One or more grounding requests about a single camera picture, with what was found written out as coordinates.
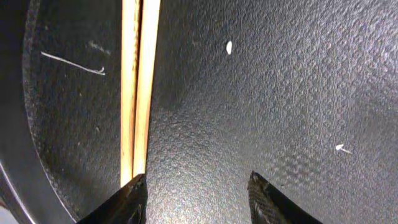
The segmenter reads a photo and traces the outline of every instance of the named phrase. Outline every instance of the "light brown wooden stick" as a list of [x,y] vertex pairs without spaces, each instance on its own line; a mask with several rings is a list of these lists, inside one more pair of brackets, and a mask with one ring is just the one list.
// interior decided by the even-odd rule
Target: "light brown wooden stick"
[[150,98],[156,51],[160,0],[144,0],[142,7],[141,43],[139,51],[136,128],[132,176],[146,169]]
[[121,65],[120,186],[132,179],[134,115],[137,86],[139,0],[123,0]]

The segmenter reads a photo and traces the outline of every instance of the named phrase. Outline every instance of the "black leather surface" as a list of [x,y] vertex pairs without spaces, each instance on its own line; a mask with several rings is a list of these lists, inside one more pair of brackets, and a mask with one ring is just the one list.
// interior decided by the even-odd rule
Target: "black leather surface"
[[[163,0],[148,222],[248,223],[256,170],[323,223],[397,223],[397,12],[396,1]],[[43,1],[36,24],[31,131],[75,217],[119,187],[119,17],[119,2]]]

